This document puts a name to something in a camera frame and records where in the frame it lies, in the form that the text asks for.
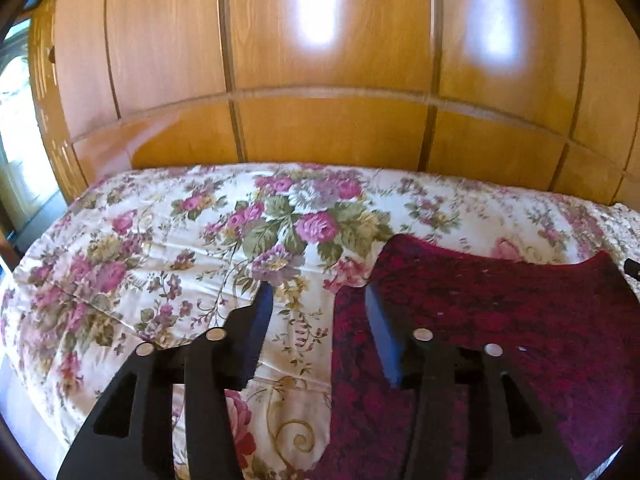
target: green leaf print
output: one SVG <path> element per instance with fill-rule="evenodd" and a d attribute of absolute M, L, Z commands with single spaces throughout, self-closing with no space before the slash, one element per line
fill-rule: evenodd
<path fill-rule="evenodd" d="M 294 207 L 289 203 L 288 196 L 275 195 L 266 200 L 265 212 L 268 216 L 282 218 L 292 214 Z"/>
<path fill-rule="evenodd" d="M 111 346 L 113 344 L 113 325 L 110 319 L 98 324 L 94 341 L 100 346 Z"/>
<path fill-rule="evenodd" d="M 373 240 L 365 238 L 358 231 L 356 222 L 345 222 L 340 224 L 340 239 L 342 244 L 350 251 L 356 253 L 361 258 L 366 258 L 371 250 Z"/>
<path fill-rule="evenodd" d="M 253 260 L 258 254 L 271 249 L 278 241 L 281 224 L 280 220 L 271 220 L 254 227 L 242 240 L 244 254 Z"/>
<path fill-rule="evenodd" d="M 334 242 L 323 242 L 318 244 L 318 254 L 328 269 L 333 267 L 342 256 L 342 247 Z"/>
<path fill-rule="evenodd" d="M 303 254 L 305 252 L 306 242 L 302 238 L 300 238 L 295 229 L 287 228 L 284 235 L 283 243 L 284 248 L 291 254 L 300 256 L 300 254 Z"/>
<path fill-rule="evenodd" d="M 353 221 L 367 210 L 358 202 L 338 202 L 327 212 L 334 218 L 337 224 Z"/>
<path fill-rule="evenodd" d="M 151 321 L 156 315 L 155 311 L 152 308 L 146 308 L 142 312 L 140 312 L 140 321 L 143 323 L 148 323 Z"/>
<path fill-rule="evenodd" d="M 386 242 L 394 235 L 393 230 L 386 224 L 380 224 L 378 226 L 378 234 L 376 234 L 375 239 L 379 242 Z"/>
<path fill-rule="evenodd" d="M 201 209 L 192 209 L 187 213 L 187 218 L 191 221 L 197 220 L 200 213 L 202 213 Z"/>

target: bed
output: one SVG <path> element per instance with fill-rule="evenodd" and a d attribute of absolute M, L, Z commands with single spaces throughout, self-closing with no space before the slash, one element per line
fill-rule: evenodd
<path fill-rule="evenodd" d="M 246 478 L 305 478 L 330 437 L 335 294 L 363 285 L 401 233 L 539 264 L 640 258 L 640 215 L 620 204 L 317 164 L 126 171 L 95 182 L 15 270 L 0 311 L 6 361 L 65 450 L 139 343 L 184 344 L 266 280 L 276 303 L 255 379 L 227 394 L 236 453 Z M 176 386 L 174 462 L 187 479 L 182 407 Z"/>

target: purple flower print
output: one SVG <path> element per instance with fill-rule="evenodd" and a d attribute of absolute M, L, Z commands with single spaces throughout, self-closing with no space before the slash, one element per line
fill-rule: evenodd
<path fill-rule="evenodd" d="M 193 310 L 193 303 L 191 301 L 184 300 L 180 304 L 180 317 L 190 316 Z"/>
<path fill-rule="evenodd" d="M 317 211 L 333 206 L 340 197 L 334 181 L 303 180 L 291 186 L 289 198 L 297 209 Z"/>
<path fill-rule="evenodd" d="M 303 215 L 296 222 L 296 232 L 305 242 L 321 244 L 330 242 L 338 234 L 338 226 L 327 211 Z"/>
<path fill-rule="evenodd" d="M 95 286 L 100 292 L 112 292 L 120 286 L 126 273 L 127 266 L 124 262 L 103 264 L 95 277 Z"/>
<path fill-rule="evenodd" d="M 265 280 L 273 286 L 300 275 L 300 267 L 304 265 L 302 256 L 294 256 L 280 244 L 260 254 L 251 265 L 254 280 Z"/>
<path fill-rule="evenodd" d="M 168 300 L 175 300 L 175 298 L 182 294 L 182 287 L 180 286 L 181 282 L 182 280 L 180 279 L 180 276 L 177 274 L 171 275 L 167 282 L 167 285 L 169 285 L 169 292 L 166 294 L 166 298 Z"/>

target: red lace garment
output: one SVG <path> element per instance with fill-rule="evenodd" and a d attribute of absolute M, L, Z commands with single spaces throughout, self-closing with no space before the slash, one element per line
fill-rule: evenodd
<path fill-rule="evenodd" d="M 585 476 L 640 420 L 640 306 L 615 264 L 599 253 L 577 265 L 540 266 L 444 250 L 399 235 L 373 270 L 384 298 L 407 305 L 416 326 L 450 343 L 498 343 L 519 368 Z M 382 374 L 364 290 L 336 296 L 331 442 L 309 478 L 399 479 L 415 407 Z M 450 479 L 462 478 L 465 391 L 452 417 Z"/>

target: pink rose print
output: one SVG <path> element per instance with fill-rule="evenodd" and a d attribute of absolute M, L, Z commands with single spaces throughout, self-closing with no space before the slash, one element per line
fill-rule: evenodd
<path fill-rule="evenodd" d="M 276 193 L 286 193 L 291 186 L 293 186 L 293 180 L 288 176 L 276 178 L 271 184 Z"/>
<path fill-rule="evenodd" d="M 82 319 L 84 315 L 89 311 L 89 306 L 86 303 L 77 303 L 74 311 L 71 313 L 71 319 L 69 319 L 69 331 L 75 333 L 82 325 Z"/>
<path fill-rule="evenodd" d="M 193 211 L 194 209 L 199 208 L 201 203 L 202 203 L 202 195 L 195 194 L 190 196 L 184 202 L 182 202 L 182 209 L 184 209 L 185 211 Z"/>
<path fill-rule="evenodd" d="M 106 263 L 98 270 L 98 274 L 95 277 L 95 286 L 100 292 L 116 290 L 126 273 L 127 266 L 124 262 Z"/>
<path fill-rule="evenodd" d="M 238 229 L 242 227 L 244 223 L 244 211 L 236 211 L 229 217 L 229 220 L 226 221 L 226 225 L 231 229 Z"/>
<path fill-rule="evenodd" d="M 296 222 L 296 232 L 305 242 L 330 242 L 338 234 L 338 226 L 327 211 L 308 213 Z"/>
<path fill-rule="evenodd" d="M 512 260 L 514 262 L 521 262 L 523 260 L 522 256 L 520 256 L 520 250 L 507 238 L 498 238 L 495 241 L 490 256 L 492 258 L 498 258 L 499 260 Z"/>
<path fill-rule="evenodd" d="M 36 306 L 49 306 L 50 304 L 55 304 L 60 302 L 62 298 L 62 289 L 56 285 L 48 286 L 39 290 L 36 293 Z"/>
<path fill-rule="evenodd" d="M 358 262 L 350 256 L 338 261 L 334 267 L 337 270 L 332 280 L 324 280 L 322 288 L 337 294 L 345 285 L 362 286 L 366 280 L 367 266 L 364 262 Z"/>
<path fill-rule="evenodd" d="M 272 176 L 257 176 L 254 178 L 254 184 L 255 187 L 264 189 L 265 187 L 271 186 L 274 180 L 275 179 Z"/>
<path fill-rule="evenodd" d="M 160 316 L 162 317 L 169 317 L 173 313 L 174 313 L 174 308 L 169 303 L 165 303 L 163 306 L 160 307 Z"/>
<path fill-rule="evenodd" d="M 120 253 L 124 256 L 131 256 L 142 252 L 142 236 L 141 235 L 129 235 L 120 244 Z"/>
<path fill-rule="evenodd" d="M 553 245 L 557 242 L 560 241 L 561 239 L 561 235 L 559 233 L 558 230 L 554 229 L 553 227 L 546 227 L 545 228 L 545 237 L 547 240 L 549 240 L 549 242 Z"/>
<path fill-rule="evenodd" d="M 84 254 L 76 254 L 71 259 L 69 267 L 69 277 L 74 282 L 82 280 L 91 270 L 91 263 L 84 257 Z"/>
<path fill-rule="evenodd" d="M 117 234 L 124 236 L 133 227 L 133 217 L 137 214 L 135 209 L 122 213 L 111 221 L 111 227 Z"/>
<path fill-rule="evenodd" d="M 243 213 L 245 222 L 257 220 L 262 216 L 262 213 L 264 213 L 264 204 L 262 202 L 251 204 L 247 209 L 244 209 Z"/>
<path fill-rule="evenodd" d="M 240 397 L 240 393 L 233 390 L 225 390 L 225 397 L 238 463 L 240 469 L 246 469 L 248 467 L 246 456 L 255 452 L 254 436 L 249 433 L 248 428 L 249 422 L 251 422 L 251 410 Z"/>
<path fill-rule="evenodd" d="M 350 200 L 362 194 L 362 188 L 354 180 L 345 180 L 338 186 L 338 195 L 341 200 Z"/>
<path fill-rule="evenodd" d="M 60 368 L 58 369 L 62 377 L 62 390 L 66 395 L 76 391 L 82 385 L 82 375 L 80 375 L 80 360 L 76 352 L 66 354 Z"/>
<path fill-rule="evenodd" d="M 31 283 L 31 285 L 41 286 L 52 270 L 53 265 L 42 265 L 40 267 L 34 267 L 29 273 L 29 283 Z"/>
<path fill-rule="evenodd" d="M 225 222 L 223 222 L 223 221 L 217 221 L 215 223 L 210 222 L 207 225 L 205 225 L 205 227 L 204 227 L 204 236 L 206 238 L 214 237 L 220 231 L 222 231 L 222 228 L 224 226 L 225 226 Z"/>

